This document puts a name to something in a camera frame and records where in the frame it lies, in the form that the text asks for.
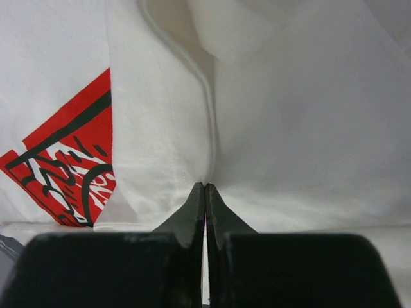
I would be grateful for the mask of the white printed t-shirt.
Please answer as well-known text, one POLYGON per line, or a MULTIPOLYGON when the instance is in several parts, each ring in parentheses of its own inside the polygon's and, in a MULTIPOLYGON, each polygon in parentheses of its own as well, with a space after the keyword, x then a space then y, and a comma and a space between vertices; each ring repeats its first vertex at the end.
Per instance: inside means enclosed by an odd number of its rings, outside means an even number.
POLYGON ((409 307, 410 2, 1 2, 7 269, 205 185, 258 233, 358 235, 409 307))

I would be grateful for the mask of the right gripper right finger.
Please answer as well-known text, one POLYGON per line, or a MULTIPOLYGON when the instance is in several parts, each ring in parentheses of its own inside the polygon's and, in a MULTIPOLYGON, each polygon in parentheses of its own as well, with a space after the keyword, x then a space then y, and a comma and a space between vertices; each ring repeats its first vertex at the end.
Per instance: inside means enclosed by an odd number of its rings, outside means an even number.
POLYGON ((400 307, 377 249, 356 234, 260 234, 205 187, 211 307, 400 307))

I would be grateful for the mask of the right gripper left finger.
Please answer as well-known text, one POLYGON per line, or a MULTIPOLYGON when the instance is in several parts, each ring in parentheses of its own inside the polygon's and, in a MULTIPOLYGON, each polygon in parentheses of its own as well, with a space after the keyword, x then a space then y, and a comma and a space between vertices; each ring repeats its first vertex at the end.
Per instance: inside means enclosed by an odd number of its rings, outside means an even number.
POLYGON ((201 307, 205 188, 151 232, 34 237, 9 274, 2 307, 201 307))

